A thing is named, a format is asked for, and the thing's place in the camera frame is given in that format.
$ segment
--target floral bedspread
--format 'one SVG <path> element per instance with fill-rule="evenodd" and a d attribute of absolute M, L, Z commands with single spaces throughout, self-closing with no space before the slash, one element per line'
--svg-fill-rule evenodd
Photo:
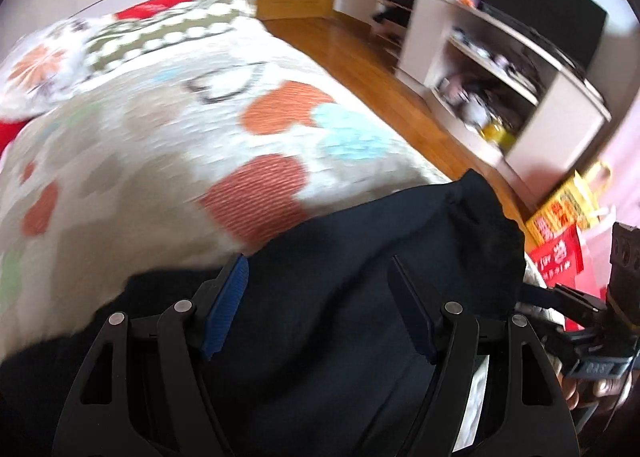
<path fill-rule="evenodd" d="M 0 360 L 82 329 L 130 275 L 250 253 L 319 214 L 447 182 L 252 18 L 87 81 L 0 172 Z"/>

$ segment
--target light blue pattern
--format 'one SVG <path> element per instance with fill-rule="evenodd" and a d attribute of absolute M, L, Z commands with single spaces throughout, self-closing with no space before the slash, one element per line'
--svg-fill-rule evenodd
<path fill-rule="evenodd" d="M 319 127 L 329 131 L 320 146 L 335 158 L 375 160 L 384 157 L 391 145 L 390 129 L 337 103 L 320 104 L 311 115 Z"/>
<path fill-rule="evenodd" d="M 178 78 L 182 73 L 182 69 L 179 67 L 170 67 L 167 69 L 162 69 L 154 76 L 154 81 L 156 82 L 168 82 Z"/>
<path fill-rule="evenodd" d="M 38 137 L 36 139 L 37 142 L 45 142 L 51 134 L 58 130 L 58 127 L 60 127 L 60 124 L 58 122 L 48 124 L 46 127 L 44 127 L 44 129 L 42 129 L 42 132 L 38 134 Z"/>

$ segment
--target red cushion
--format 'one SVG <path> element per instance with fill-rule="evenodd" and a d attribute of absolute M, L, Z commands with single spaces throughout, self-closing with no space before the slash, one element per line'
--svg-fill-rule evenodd
<path fill-rule="evenodd" d="M 20 132 L 30 121 L 31 120 L 25 120 L 23 122 L 15 123 L 0 122 L 0 154 L 4 152 L 6 146 L 15 139 L 15 136 L 18 135 L 18 132 Z"/>
<path fill-rule="evenodd" d="M 173 8 L 176 4 L 191 1 L 192 0 L 147 0 L 146 2 L 141 2 L 140 4 L 116 13 L 115 17 L 118 20 L 125 20 L 126 18 L 149 18 L 169 8 Z"/>

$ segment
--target black bracket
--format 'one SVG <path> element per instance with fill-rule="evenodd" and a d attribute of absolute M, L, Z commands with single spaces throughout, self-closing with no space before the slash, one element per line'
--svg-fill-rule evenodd
<path fill-rule="evenodd" d="M 161 315 L 112 314 L 66 398 L 53 457 L 232 457 L 200 376 L 204 323 L 246 259 Z"/>
<path fill-rule="evenodd" d="M 555 309 L 585 329 L 565 331 L 548 320 L 528 317 L 545 349 L 562 362 L 562 374 L 575 379 L 620 379 L 634 363 L 635 342 L 623 332 L 615 315 L 601 299 L 556 285 L 551 289 L 523 283 L 520 301 Z"/>
<path fill-rule="evenodd" d="M 548 358 L 522 315 L 506 322 L 476 319 L 445 302 L 394 257 L 389 288 L 416 351 L 436 373 L 401 451 L 402 457 L 448 457 L 468 400 L 477 354 L 489 354 L 489 375 L 476 443 L 455 455 L 578 457 L 574 423 Z"/>

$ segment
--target red bag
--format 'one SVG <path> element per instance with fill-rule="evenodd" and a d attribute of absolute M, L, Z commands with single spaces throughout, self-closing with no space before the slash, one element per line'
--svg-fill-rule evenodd
<path fill-rule="evenodd" d="M 153 17 L 154 15 L 173 8 L 176 4 L 181 2 L 191 2 L 192 0 L 147 0 L 141 2 L 124 11 L 115 14 L 118 20 L 126 20 L 127 18 L 136 18 L 141 20 L 142 18 Z"/>
<path fill-rule="evenodd" d="M 575 277 L 584 270 L 584 259 L 578 228 L 575 224 L 569 226 L 557 237 L 534 249 L 530 252 L 529 257 L 535 263 L 548 287 L 554 287 L 561 283 L 572 289 L 577 289 Z M 580 291 L 590 292 L 585 289 L 580 289 Z M 572 320 L 566 320 L 565 329 L 567 331 L 575 331 L 579 328 L 580 326 Z"/>

